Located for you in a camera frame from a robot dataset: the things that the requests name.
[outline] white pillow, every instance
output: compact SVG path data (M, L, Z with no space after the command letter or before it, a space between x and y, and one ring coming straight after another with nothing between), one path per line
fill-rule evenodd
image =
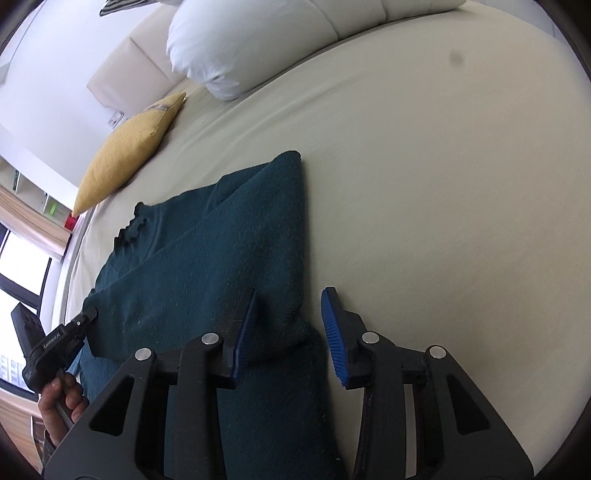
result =
M343 38L464 1L184 0L167 53L176 73L232 100Z

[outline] bed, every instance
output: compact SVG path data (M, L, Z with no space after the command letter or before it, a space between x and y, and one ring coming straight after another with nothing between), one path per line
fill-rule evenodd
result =
M96 208L66 317L138 202L297 150L307 318L323 331L320 293L336 286L397 345L444 345L539 472L591 395L590 134L571 51L473 2L342 41L231 102L197 89L158 154ZM362 397L329 382L351 467Z

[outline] green cloth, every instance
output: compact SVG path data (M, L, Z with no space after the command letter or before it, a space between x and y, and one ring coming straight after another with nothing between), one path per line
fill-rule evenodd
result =
M211 331L252 287L261 305L251 364L235 391L218 391L228 479L345 479L326 348L300 314L303 263L297 152L160 205L140 203L85 300L99 312L77 363L87 395L138 348L164 352Z

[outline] wooden shelf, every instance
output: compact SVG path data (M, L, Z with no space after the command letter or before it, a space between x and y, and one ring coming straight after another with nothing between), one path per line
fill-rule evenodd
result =
M0 185L56 225L62 227L65 225L71 213L70 209L37 187L2 157L0 157Z

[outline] red object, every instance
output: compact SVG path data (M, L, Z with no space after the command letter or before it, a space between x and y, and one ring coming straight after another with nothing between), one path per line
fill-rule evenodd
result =
M70 232L73 232L77 221L78 221L78 218L74 218L72 216L72 214L69 213L68 218L66 219L66 224L64 225L64 227L66 227Z

